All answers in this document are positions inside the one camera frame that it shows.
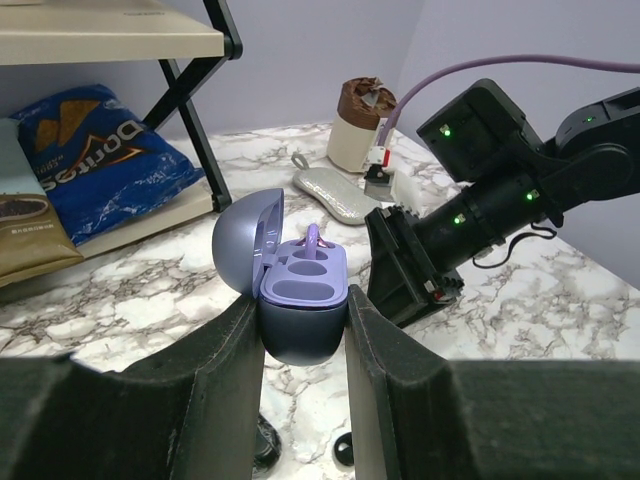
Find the oval slot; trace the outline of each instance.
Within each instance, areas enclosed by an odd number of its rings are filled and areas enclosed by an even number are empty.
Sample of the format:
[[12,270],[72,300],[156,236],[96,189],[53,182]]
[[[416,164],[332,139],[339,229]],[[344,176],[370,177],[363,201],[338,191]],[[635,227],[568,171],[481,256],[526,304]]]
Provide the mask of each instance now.
[[295,262],[289,265],[289,271],[296,275],[305,275],[308,277],[316,277],[327,273],[327,269],[316,262],[306,260],[304,262]]
[[[296,250],[295,252],[293,252],[293,256],[296,257],[296,258],[302,258],[304,260],[314,260],[313,258],[306,258],[304,256],[304,249]],[[316,251],[315,260],[326,260],[327,258],[329,258],[329,257],[327,256],[326,253],[321,252],[320,250]]]
[[330,299],[335,290],[324,283],[280,280],[273,286],[273,293],[283,298],[318,301]]

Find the white shelf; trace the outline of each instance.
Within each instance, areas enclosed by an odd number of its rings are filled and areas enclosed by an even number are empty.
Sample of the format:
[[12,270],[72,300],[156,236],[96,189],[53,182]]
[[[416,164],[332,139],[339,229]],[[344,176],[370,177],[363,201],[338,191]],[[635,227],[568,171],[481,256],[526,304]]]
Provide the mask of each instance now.
[[183,190],[163,207],[131,220],[78,247],[85,259],[122,248],[213,211],[211,194],[200,184]]
[[157,0],[0,6],[0,65],[221,57],[224,35]]

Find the wall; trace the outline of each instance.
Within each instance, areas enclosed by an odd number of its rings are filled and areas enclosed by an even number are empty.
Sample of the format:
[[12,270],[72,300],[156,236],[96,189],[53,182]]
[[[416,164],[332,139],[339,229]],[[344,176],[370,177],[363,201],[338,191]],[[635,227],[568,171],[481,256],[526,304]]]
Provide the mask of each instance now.
[[[399,93],[442,67],[480,57],[553,53],[640,62],[640,2],[584,0],[427,0],[400,77]],[[634,75],[549,65],[486,67],[444,78],[403,112],[399,129],[415,130],[482,77],[493,78],[520,105],[542,138],[576,108],[640,86]],[[578,207],[560,236],[640,287],[640,196]]]
[[[208,22],[201,0],[167,0]],[[228,0],[245,45],[196,95],[211,133],[328,121],[340,85],[379,76],[397,86],[423,0]],[[59,90],[102,82],[143,116],[166,88],[156,62],[0,67],[0,115]],[[167,137],[184,133],[178,117]]]

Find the gray pad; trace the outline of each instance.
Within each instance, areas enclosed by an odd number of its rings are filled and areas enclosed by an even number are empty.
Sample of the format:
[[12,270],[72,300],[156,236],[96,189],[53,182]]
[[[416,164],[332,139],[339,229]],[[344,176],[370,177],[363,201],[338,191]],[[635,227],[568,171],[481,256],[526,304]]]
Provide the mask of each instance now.
[[364,217],[382,204],[330,168],[309,168],[304,155],[294,153],[291,161],[300,170],[293,176],[293,184],[317,199],[339,222],[364,225]]

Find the open lid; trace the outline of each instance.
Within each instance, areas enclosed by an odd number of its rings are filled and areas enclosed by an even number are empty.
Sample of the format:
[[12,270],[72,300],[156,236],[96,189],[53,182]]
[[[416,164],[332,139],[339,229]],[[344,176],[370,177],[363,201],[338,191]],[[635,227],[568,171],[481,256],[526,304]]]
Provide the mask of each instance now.
[[264,258],[282,239],[284,190],[252,193],[232,203],[213,229],[213,261],[220,277],[236,292],[258,297]]

